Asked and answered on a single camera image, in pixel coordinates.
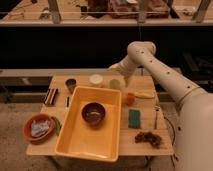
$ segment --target green sponge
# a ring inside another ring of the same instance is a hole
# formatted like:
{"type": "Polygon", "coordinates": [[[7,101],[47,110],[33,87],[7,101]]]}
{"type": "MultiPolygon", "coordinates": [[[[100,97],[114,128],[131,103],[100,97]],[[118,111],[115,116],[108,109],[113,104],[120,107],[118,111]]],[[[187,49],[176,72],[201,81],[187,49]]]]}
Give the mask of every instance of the green sponge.
{"type": "Polygon", "coordinates": [[[129,128],[140,128],[140,111],[129,110],[129,128]]]}

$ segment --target yellow tray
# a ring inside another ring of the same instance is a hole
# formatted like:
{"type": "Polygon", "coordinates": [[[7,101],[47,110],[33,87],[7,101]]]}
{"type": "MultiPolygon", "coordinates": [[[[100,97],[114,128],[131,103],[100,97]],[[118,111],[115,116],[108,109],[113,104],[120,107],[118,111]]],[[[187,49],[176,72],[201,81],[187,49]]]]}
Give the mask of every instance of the yellow tray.
{"type": "Polygon", "coordinates": [[[104,88],[78,86],[75,88],[69,113],[58,137],[57,155],[114,162],[118,158],[121,115],[121,92],[104,88]],[[101,127],[87,125],[81,115],[90,103],[101,103],[106,116],[101,127]]]}

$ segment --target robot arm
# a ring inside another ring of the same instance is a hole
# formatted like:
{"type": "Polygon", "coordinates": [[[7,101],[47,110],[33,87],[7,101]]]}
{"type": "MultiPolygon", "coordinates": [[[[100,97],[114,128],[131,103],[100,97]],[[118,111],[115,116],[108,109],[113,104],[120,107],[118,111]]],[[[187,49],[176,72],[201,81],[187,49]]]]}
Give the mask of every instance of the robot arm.
{"type": "Polygon", "coordinates": [[[154,57],[155,50],[152,42],[133,42],[127,48],[128,55],[110,68],[119,71],[128,85],[135,69],[142,65],[177,104],[181,104],[184,97],[190,92],[205,92],[197,84],[157,60],[154,57]]]}
{"type": "Polygon", "coordinates": [[[109,69],[120,72],[128,85],[142,65],[179,105],[179,131],[175,146],[175,170],[213,170],[213,94],[169,68],[153,55],[151,42],[133,42],[127,56],[109,69]]]}

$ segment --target food item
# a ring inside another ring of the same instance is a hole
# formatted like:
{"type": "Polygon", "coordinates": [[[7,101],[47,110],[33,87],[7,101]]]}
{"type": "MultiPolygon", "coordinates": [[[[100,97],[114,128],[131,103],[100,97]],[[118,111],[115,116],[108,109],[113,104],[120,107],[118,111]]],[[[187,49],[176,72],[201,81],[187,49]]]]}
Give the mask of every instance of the food item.
{"type": "Polygon", "coordinates": [[[135,97],[142,99],[153,99],[155,97],[154,92],[136,91],[134,92],[135,97]]]}
{"type": "Polygon", "coordinates": [[[132,106],[135,102],[135,95],[133,93],[127,93],[124,98],[124,103],[127,106],[132,106]]]}
{"type": "Polygon", "coordinates": [[[135,136],[135,143],[139,142],[149,142],[152,147],[160,148],[162,138],[157,134],[153,134],[152,132],[139,132],[135,136]]]}
{"type": "Polygon", "coordinates": [[[56,135],[59,135],[60,133],[60,130],[61,130],[61,123],[60,121],[58,120],[58,118],[56,118],[55,116],[52,116],[51,117],[54,122],[55,122],[55,131],[56,131],[56,135]]]}

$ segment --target wooden table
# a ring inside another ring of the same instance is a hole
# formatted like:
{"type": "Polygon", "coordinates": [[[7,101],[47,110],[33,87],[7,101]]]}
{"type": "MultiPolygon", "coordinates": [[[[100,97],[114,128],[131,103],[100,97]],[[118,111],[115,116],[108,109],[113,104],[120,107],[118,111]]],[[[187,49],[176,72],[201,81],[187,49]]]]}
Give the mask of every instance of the wooden table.
{"type": "MultiPolygon", "coordinates": [[[[66,107],[66,98],[70,96],[65,85],[65,81],[69,78],[75,78],[77,85],[90,86],[89,76],[54,76],[52,78],[50,88],[58,88],[59,94],[56,97],[55,106],[47,107],[43,105],[41,113],[47,113],[56,116],[63,124],[65,115],[68,113],[66,107]]],[[[121,128],[120,128],[120,145],[119,155],[122,156],[161,156],[173,155],[173,147],[167,126],[165,124],[162,110],[160,109],[157,115],[157,129],[154,129],[156,110],[155,105],[158,101],[153,80],[150,76],[134,76],[128,88],[125,88],[122,76],[108,75],[104,76],[104,85],[107,87],[111,79],[118,79],[121,82],[122,95],[126,92],[134,92],[143,90],[150,93],[155,93],[153,99],[136,99],[131,107],[122,104],[121,112],[121,128]],[[141,129],[128,128],[128,110],[130,108],[139,109],[141,112],[141,129]],[[162,145],[159,149],[151,147],[149,143],[135,143],[134,137],[140,132],[152,131],[162,137],[162,145]]],[[[54,134],[47,141],[39,145],[29,144],[26,153],[28,155],[44,155],[55,156],[54,148],[56,145],[57,136],[54,134]]]]}

